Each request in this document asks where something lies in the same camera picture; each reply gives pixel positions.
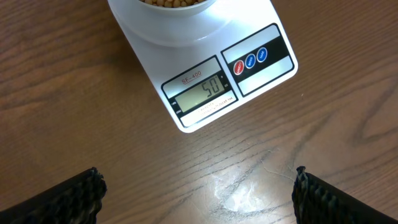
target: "wood grain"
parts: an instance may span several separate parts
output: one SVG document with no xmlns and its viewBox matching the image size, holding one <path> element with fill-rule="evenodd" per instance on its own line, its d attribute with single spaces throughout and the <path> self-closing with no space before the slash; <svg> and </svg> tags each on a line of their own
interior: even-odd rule
<svg viewBox="0 0 398 224">
<path fill-rule="evenodd" d="M 0 2 L 0 210 L 97 167 L 99 223 L 292 223 L 295 168 L 398 219 L 398 1 L 274 1 L 296 76 L 193 134 L 106 1 Z"/>
</svg>

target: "blue button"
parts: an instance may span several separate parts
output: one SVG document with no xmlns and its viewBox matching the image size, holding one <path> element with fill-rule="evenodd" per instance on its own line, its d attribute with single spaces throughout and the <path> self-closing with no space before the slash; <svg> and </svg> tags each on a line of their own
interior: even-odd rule
<svg viewBox="0 0 398 224">
<path fill-rule="evenodd" d="M 254 54 L 249 54 L 246 57 L 246 61 L 244 62 L 244 64 L 246 65 L 246 68 L 248 68 L 248 69 L 252 68 L 255 63 L 256 63 L 256 56 Z"/>
<path fill-rule="evenodd" d="M 260 50 L 257 52 L 257 61 L 262 63 L 267 59 L 268 51 L 265 47 L 261 47 Z"/>
</svg>

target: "white kitchen scale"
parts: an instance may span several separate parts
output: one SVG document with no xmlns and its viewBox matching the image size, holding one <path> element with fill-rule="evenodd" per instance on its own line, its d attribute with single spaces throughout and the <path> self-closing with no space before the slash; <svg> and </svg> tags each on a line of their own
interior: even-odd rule
<svg viewBox="0 0 398 224">
<path fill-rule="evenodd" d="M 194 16 L 109 5 L 178 128 L 191 133 L 296 74 L 270 0 L 217 0 Z"/>
</svg>

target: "beans in bowl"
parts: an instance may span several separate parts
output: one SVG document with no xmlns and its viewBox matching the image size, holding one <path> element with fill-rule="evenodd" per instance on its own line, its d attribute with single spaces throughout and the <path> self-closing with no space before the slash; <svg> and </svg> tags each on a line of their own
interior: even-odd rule
<svg viewBox="0 0 398 224">
<path fill-rule="evenodd" d="M 159 7 L 187 7 L 202 3 L 206 0 L 140 0 L 147 4 Z"/>
</svg>

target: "black plastic object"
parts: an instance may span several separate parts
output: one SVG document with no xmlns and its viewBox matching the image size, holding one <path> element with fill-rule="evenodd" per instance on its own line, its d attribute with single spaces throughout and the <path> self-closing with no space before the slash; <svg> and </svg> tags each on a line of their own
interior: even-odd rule
<svg viewBox="0 0 398 224">
<path fill-rule="evenodd" d="M 292 200 L 298 224 L 398 224 L 334 186 L 297 168 Z"/>
<path fill-rule="evenodd" d="M 0 223 L 94 224 L 105 192 L 103 176 L 93 167 L 0 212 Z"/>
</svg>

